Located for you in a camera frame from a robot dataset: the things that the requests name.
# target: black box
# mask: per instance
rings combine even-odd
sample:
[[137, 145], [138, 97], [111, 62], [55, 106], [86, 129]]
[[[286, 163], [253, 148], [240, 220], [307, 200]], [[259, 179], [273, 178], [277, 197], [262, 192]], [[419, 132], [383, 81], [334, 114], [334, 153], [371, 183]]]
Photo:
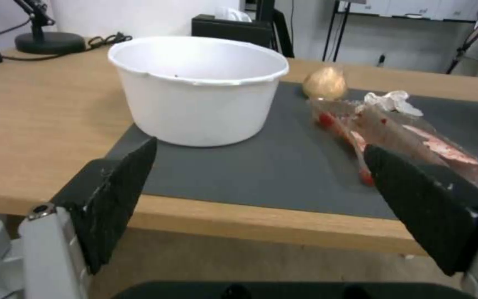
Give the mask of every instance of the black box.
[[270, 48], [273, 33], [269, 22], [215, 20], [213, 15], [197, 15], [191, 19], [191, 35], [252, 42]]

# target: floor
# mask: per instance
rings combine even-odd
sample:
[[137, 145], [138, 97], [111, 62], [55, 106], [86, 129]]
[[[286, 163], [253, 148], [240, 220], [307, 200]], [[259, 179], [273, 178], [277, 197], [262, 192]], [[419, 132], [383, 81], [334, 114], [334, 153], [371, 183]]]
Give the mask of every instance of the floor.
[[148, 280], [410, 281], [459, 287], [428, 257], [333, 250], [128, 229], [110, 264], [93, 279], [91, 299]]

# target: white cabinet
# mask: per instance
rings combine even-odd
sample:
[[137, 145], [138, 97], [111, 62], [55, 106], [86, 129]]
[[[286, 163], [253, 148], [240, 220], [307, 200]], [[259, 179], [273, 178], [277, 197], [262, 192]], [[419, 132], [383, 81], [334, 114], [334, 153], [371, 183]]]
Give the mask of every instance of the white cabinet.
[[392, 0], [387, 15], [415, 16], [432, 19], [436, 14], [439, 0]]
[[476, 21], [477, 11], [477, 0], [440, 0], [440, 6], [433, 19]]
[[[389, 3], [390, 0], [367, 0], [366, 4], [352, 3], [349, 11], [351, 13], [363, 13], [366, 15], [386, 15]], [[347, 5], [347, 2], [341, 1], [338, 11], [345, 11]]]

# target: plastic bowl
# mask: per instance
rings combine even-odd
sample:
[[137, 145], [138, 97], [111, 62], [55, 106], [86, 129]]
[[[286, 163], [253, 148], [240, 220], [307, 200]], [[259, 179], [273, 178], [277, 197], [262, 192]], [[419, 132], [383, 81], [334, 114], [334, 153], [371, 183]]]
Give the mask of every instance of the plastic bowl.
[[149, 37], [112, 46], [132, 118], [145, 133], [186, 146], [240, 142], [261, 130], [287, 59], [247, 42]]

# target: black mat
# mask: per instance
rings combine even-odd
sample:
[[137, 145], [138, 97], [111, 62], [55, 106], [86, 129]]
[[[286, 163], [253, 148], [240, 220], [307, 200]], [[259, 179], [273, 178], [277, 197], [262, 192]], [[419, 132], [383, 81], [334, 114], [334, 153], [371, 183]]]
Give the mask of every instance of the black mat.
[[[366, 92], [352, 90], [347, 98], [361, 100]], [[410, 102], [478, 157], [478, 103], [421, 96]], [[147, 138], [132, 125], [107, 157], [122, 157]], [[313, 124], [295, 83], [280, 83], [264, 128], [249, 140], [213, 148], [160, 142], [144, 194], [395, 218], [381, 195], [361, 184], [353, 149]]]

